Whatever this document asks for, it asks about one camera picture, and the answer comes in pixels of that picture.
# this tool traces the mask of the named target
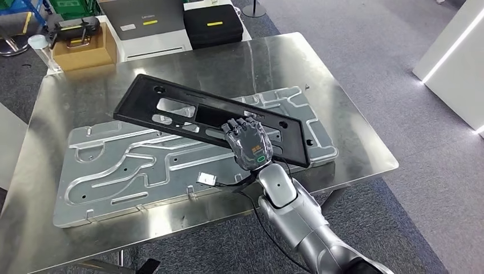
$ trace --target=white pedestal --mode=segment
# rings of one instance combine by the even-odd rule
[[[467,0],[413,73],[484,137],[484,0]]]

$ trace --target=cable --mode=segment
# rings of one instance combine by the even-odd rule
[[[286,162],[286,159],[282,158],[284,163],[286,164],[286,166],[288,167],[288,171],[289,171],[289,178],[291,179],[291,182],[292,182],[292,173],[291,173],[291,168],[289,167],[288,163]]]
[[[303,266],[302,264],[298,263],[298,262],[297,262],[295,259],[291,258],[291,257],[289,256],[289,254],[287,254],[287,252],[285,252],[285,251],[284,251],[284,250],[283,250],[283,249],[282,249],[282,248],[281,248],[281,247],[278,245],[278,243],[277,243],[277,242],[274,240],[274,238],[271,236],[271,234],[269,234],[269,232],[267,231],[267,229],[265,229],[265,226],[264,226],[264,225],[262,225],[262,221],[260,220],[260,216],[259,216],[259,213],[257,212],[257,208],[256,208],[256,204],[255,204],[254,200],[252,200],[252,198],[251,198],[251,197],[249,197],[249,195],[245,194],[245,192],[243,192],[243,191],[240,191],[239,193],[240,193],[240,194],[242,194],[242,195],[244,195],[245,197],[247,197],[247,198],[248,198],[248,199],[251,201],[251,203],[252,203],[252,207],[254,208],[254,212],[255,212],[256,217],[257,217],[257,220],[259,221],[259,224],[260,224],[260,226],[262,227],[262,230],[264,230],[265,234],[266,234],[266,235],[269,237],[269,239],[272,241],[272,243],[273,243],[275,246],[277,246],[277,248],[278,248],[278,249],[279,249],[279,250],[280,250],[280,251],[281,251],[281,252],[282,252],[282,253],[283,253],[283,254],[284,254],[284,255],[285,255],[285,256],[286,256],[286,257],[287,257],[289,260],[291,260],[293,263],[295,263],[295,264],[296,264],[298,267],[302,268],[303,270],[305,270],[305,271],[306,271],[306,272],[308,272],[308,273],[311,273],[311,271],[310,271],[310,270],[309,270],[307,267]]]

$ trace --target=yellow label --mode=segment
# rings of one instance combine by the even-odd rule
[[[143,22],[143,25],[151,25],[151,24],[156,24],[158,23],[158,20],[153,20],[153,21],[146,21],[146,22]]]
[[[217,25],[222,25],[224,22],[222,21],[219,21],[219,22],[213,22],[213,23],[208,23],[207,26],[211,27],[211,26],[217,26]]]
[[[72,30],[72,29],[78,29],[78,28],[80,28],[80,27],[82,27],[82,26],[81,26],[81,25],[79,25],[79,26],[72,26],[72,27],[63,27],[63,28],[62,28],[62,29],[60,29],[60,30]]]

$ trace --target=cardboard box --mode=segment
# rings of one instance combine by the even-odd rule
[[[55,44],[52,56],[63,71],[116,64],[116,42],[106,23],[100,26],[98,34],[87,46],[68,48],[64,41]]]

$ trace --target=metal table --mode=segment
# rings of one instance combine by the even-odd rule
[[[38,272],[248,214],[248,199],[215,193],[61,229],[52,224],[69,132],[111,121],[138,73],[229,98],[299,86],[339,156],[295,177],[312,193],[339,190],[398,167],[398,162],[299,33],[46,76],[0,216],[0,269]],[[254,185],[252,195],[260,189]]]

